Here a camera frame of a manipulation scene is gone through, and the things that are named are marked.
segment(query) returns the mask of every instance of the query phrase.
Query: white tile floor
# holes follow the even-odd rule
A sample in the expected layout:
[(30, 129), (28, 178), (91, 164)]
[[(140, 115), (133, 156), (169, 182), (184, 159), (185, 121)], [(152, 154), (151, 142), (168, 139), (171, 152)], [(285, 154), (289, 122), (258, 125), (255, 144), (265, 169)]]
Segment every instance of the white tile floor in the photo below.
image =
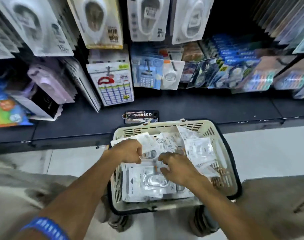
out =
[[(258, 130), (225, 134), (233, 152), (241, 181), (260, 177), (304, 174), (304, 127)], [(16, 164), (30, 173), (73, 175), (79, 177), (101, 156), (104, 147), (48, 150), (0, 155), (0, 159)], [(171, 210), (135, 216), (134, 225), (125, 233), (111, 233), (115, 239), (188, 239), (189, 210)], [(102, 230), (112, 231), (102, 225)], [(225, 240), (221, 230), (205, 237)]]

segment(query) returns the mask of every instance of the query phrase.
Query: blue wristband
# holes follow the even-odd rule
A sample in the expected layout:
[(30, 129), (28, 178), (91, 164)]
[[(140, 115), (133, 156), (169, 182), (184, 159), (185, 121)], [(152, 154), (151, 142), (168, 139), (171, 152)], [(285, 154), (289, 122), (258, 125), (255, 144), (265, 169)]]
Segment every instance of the blue wristband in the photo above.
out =
[(34, 218), (29, 224), (24, 226), (22, 230), (34, 228), (42, 232), (49, 240), (69, 240), (66, 233), (49, 218), (37, 217)]

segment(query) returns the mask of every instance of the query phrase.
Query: forearm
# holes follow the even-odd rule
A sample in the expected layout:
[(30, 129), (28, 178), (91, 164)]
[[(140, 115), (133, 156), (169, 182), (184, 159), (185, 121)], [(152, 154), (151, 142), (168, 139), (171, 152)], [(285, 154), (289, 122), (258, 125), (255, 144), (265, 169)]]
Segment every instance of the forearm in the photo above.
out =
[(238, 206), (214, 189), (209, 180), (198, 175), (188, 187), (208, 208), (229, 240), (275, 240), (274, 235), (245, 214)]
[[(82, 240), (106, 185), (119, 165), (119, 160), (113, 156), (110, 151), (105, 151), (97, 163), (41, 210), (39, 216), (56, 222), (71, 240)], [(23, 231), (18, 239), (28, 239), (26, 237), (31, 232), (33, 231)]]

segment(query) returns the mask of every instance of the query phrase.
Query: white plastic basket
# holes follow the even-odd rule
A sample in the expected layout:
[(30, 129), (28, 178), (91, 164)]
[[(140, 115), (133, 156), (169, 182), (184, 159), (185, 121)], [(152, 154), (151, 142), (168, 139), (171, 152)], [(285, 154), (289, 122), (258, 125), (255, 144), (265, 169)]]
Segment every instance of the white plastic basket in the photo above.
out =
[[(230, 200), (237, 199), (241, 193), (241, 182), (235, 167), (233, 154), (225, 138), (214, 122), (210, 120), (195, 120), (169, 122), (156, 122), (149, 124), (140, 124), (135, 126), (124, 126), (117, 128), (113, 135), (113, 140), (122, 136), (130, 137), (140, 133), (148, 132), (150, 135), (161, 132), (178, 132), (176, 125), (196, 131), (204, 137), (210, 137), (212, 146), (217, 157), (212, 167), (221, 175), (221, 177), (212, 178), (212, 184)], [(108, 185), (108, 197), (112, 211), (117, 215), (131, 215), (144, 212), (154, 212), (170, 210), (174, 208), (197, 206), (202, 203), (198, 198), (158, 200), (140, 203), (127, 203), (122, 201), (122, 169), (119, 166), (110, 179)]]

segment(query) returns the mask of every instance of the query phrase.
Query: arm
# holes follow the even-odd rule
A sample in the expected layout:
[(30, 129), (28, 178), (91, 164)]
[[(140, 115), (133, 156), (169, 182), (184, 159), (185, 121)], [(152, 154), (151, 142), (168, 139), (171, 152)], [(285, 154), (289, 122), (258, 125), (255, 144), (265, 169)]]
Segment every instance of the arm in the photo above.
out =
[(190, 160), (176, 153), (163, 153), (159, 161), (168, 164), (161, 168), (164, 176), (179, 185), (187, 187), (208, 208), (229, 240), (276, 240), (266, 228), (244, 213), (238, 206), (217, 191), (211, 182), (200, 174)]
[[(142, 146), (137, 140), (125, 140), (103, 153), (100, 160), (74, 181), (38, 214), (57, 223), (71, 240), (82, 240), (93, 218), (107, 183), (121, 162), (141, 163)], [(47, 240), (37, 230), (21, 231), (17, 240)]]

